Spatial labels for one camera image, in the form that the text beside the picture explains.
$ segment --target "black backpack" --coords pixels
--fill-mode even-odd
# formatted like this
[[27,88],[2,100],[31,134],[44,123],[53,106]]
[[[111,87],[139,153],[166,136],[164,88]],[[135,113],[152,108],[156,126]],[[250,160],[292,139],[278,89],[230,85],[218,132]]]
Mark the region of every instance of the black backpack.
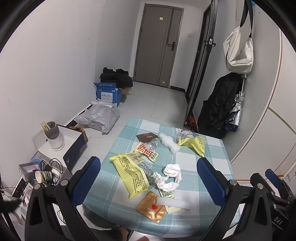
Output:
[[225,136],[225,121],[241,87],[242,78],[237,73],[229,73],[217,80],[213,92],[203,102],[197,120],[198,133],[219,139]]

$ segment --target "brown packet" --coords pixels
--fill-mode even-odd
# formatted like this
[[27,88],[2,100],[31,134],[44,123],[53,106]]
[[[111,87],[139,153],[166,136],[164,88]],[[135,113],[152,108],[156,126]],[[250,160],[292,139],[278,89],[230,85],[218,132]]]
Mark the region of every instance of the brown packet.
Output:
[[150,191],[136,209],[148,218],[159,223],[166,213],[166,209],[164,205],[157,205],[156,203],[157,195]]

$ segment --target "chopsticks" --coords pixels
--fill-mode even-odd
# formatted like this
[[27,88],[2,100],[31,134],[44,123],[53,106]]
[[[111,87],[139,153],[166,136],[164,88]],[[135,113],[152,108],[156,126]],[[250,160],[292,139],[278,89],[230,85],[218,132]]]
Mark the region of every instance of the chopsticks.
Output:
[[44,129],[44,131],[49,131],[50,130],[49,125],[44,121],[41,122],[41,126]]

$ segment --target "white shoulder bag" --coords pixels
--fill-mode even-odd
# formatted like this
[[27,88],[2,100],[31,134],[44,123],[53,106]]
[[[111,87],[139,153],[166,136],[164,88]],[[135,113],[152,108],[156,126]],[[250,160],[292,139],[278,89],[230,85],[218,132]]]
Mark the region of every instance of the white shoulder bag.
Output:
[[[242,50],[239,49],[240,44],[240,28],[244,25],[248,12],[250,13],[251,34]],[[235,73],[248,74],[252,70],[254,54],[252,41],[253,27],[253,7],[251,0],[244,1],[244,10],[240,26],[233,30],[223,43],[223,52],[225,56],[226,68]]]

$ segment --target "blue plaid tablecloth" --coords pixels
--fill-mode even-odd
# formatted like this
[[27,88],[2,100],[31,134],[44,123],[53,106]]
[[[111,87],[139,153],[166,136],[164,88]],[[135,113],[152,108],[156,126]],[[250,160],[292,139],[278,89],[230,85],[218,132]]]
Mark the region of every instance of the blue plaid tablecloth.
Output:
[[[149,162],[154,172],[163,174],[164,167],[169,164],[179,164],[182,181],[174,191],[178,199],[196,203],[195,210],[182,209],[173,214],[165,214],[159,223],[142,215],[135,208],[143,200],[148,191],[139,193],[133,199],[128,198],[128,191],[120,179],[115,166],[109,157],[133,152],[139,144],[138,134],[152,132],[164,133],[177,142],[177,128],[153,123],[147,120],[132,118],[123,128],[115,143],[104,159],[101,171],[97,176],[84,204],[99,216],[120,226],[154,236],[186,237],[194,233],[202,234],[212,223],[220,210],[207,192],[202,180],[196,171],[196,163],[200,158],[193,150],[182,146],[180,151],[172,155],[168,148],[157,140],[156,152],[159,153],[155,163]],[[227,179],[233,178],[230,162],[222,140],[203,136],[205,139],[205,157],[221,171]],[[160,196],[156,188],[153,191]],[[232,225],[240,218],[237,211]]]

